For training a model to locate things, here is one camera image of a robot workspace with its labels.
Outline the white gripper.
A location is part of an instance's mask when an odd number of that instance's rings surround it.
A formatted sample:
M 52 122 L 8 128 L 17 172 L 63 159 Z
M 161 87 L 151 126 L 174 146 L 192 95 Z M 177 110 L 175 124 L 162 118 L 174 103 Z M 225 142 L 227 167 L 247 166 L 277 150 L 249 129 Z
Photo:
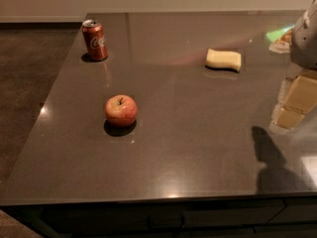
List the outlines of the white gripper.
M 291 61 L 302 69 L 281 84 L 271 119 L 279 127 L 296 127 L 317 105 L 317 0 L 295 23 L 290 47 Z

